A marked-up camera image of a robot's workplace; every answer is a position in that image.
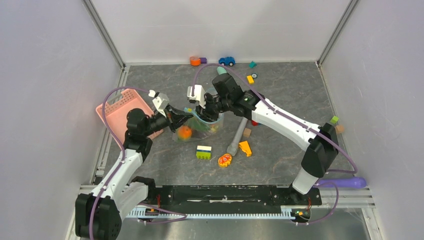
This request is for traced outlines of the orange green toy mango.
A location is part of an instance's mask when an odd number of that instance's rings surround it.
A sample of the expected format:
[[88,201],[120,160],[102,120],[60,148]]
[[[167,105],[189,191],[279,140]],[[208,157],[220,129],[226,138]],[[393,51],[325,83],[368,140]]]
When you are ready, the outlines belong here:
[[193,131],[189,126],[183,125],[177,129],[176,133],[180,140],[186,141],[192,137]]

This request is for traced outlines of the clear zip top bag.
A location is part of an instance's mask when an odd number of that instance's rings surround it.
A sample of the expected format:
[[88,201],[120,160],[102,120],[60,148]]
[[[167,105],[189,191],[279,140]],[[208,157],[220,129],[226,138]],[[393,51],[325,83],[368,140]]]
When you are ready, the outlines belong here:
[[194,106],[183,109],[183,116],[187,117],[187,120],[176,129],[172,139],[176,142],[200,141],[222,129],[224,114],[214,108],[217,96],[218,93],[214,88],[205,90],[199,84],[189,86],[187,99]]

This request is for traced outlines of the dark green toy cucumber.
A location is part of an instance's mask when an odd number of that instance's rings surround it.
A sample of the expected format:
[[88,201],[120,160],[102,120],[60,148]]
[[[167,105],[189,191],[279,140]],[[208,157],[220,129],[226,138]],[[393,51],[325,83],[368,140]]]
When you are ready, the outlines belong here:
[[190,127],[198,132],[209,132],[211,130],[211,127],[209,124],[204,123],[202,121],[198,121],[197,119],[193,119],[190,122]]

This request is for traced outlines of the pink plastic basket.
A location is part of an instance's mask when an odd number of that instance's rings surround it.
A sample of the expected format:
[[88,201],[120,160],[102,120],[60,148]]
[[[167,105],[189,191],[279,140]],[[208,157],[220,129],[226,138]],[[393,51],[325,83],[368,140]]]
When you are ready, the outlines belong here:
[[153,116],[154,111],[149,107],[145,100],[136,92],[135,89],[124,89],[118,94],[120,99],[113,104],[108,102],[104,106],[104,114],[106,121],[116,135],[114,140],[116,143],[125,141],[125,132],[127,131],[127,114],[133,109],[141,109],[148,116]]

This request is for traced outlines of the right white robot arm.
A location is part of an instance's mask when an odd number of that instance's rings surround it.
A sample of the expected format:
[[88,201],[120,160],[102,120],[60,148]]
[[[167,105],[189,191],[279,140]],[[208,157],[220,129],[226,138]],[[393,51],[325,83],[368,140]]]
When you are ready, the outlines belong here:
[[305,152],[301,169],[291,184],[288,196],[295,204],[306,201],[310,189],[325,175],[340,152],[335,127],[330,123],[320,126],[302,120],[258,92],[242,90],[228,73],[215,77],[212,85],[215,95],[206,94],[199,84],[187,89],[187,98],[191,103],[198,104],[202,114],[216,119],[220,113],[232,112],[273,129]]

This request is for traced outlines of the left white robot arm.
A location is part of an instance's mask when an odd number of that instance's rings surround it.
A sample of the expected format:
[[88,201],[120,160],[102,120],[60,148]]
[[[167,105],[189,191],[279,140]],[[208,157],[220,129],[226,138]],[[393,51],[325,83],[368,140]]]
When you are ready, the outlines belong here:
[[75,234],[90,240],[115,240],[124,218],[140,202],[153,203],[157,198],[154,180],[131,176],[150,153],[150,135],[165,128],[175,131],[191,114],[167,105],[154,115],[140,108],[126,115],[126,131],[121,153],[106,177],[90,192],[80,193],[75,201]]

